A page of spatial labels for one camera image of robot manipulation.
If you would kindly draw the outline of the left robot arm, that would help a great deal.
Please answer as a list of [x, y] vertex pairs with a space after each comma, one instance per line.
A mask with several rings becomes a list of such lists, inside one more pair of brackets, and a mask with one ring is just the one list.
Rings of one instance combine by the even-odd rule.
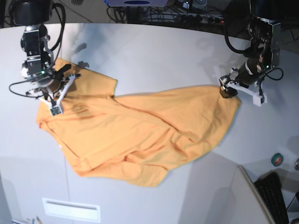
[[224, 37], [228, 48], [245, 56], [247, 61], [240, 68], [232, 68], [229, 74], [219, 79], [220, 94], [223, 98], [233, 98], [238, 91], [252, 94], [249, 86], [255, 84], [259, 88], [258, 97], [265, 102], [262, 83], [271, 71], [278, 69], [279, 36], [284, 6], [280, 0], [251, 0], [249, 8], [248, 32], [251, 40], [247, 49], [239, 50], [232, 46], [228, 37], [228, 27], [232, 19], [224, 22]]

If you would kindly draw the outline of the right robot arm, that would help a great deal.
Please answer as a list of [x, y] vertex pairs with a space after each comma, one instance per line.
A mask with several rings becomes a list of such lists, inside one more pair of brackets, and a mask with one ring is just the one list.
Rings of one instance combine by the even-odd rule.
[[[53, 47], [49, 47], [50, 35], [45, 22], [55, 10], [60, 20], [61, 28], [58, 40]], [[26, 60], [22, 64], [21, 74], [25, 82], [37, 87], [25, 94], [27, 98], [43, 99], [51, 105], [58, 105], [67, 92], [67, 84], [71, 80], [64, 73], [71, 69], [69, 63], [59, 70], [54, 68], [57, 56], [54, 50], [60, 50], [66, 23], [65, 7], [61, 3], [51, 0], [14, 0], [11, 17], [17, 26], [24, 26], [21, 37], [21, 48], [26, 53]]]

